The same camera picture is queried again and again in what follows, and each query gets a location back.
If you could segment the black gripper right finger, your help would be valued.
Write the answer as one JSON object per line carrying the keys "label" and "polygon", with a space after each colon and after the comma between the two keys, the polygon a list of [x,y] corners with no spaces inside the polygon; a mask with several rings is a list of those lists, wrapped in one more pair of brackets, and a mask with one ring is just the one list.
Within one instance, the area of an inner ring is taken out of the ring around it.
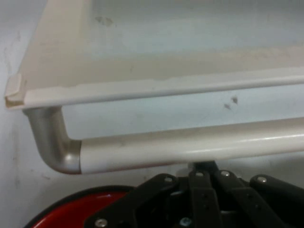
{"label": "black gripper right finger", "polygon": [[245,181],[214,161],[204,163],[229,228],[302,228],[304,190],[269,175]]}

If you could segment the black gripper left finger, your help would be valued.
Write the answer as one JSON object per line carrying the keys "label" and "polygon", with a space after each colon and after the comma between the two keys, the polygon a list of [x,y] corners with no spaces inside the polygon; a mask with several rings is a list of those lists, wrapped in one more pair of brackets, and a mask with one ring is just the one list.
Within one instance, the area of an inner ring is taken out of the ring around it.
{"label": "black gripper left finger", "polygon": [[221,228],[210,172],[195,167],[187,177],[158,174],[84,222],[86,228]]}

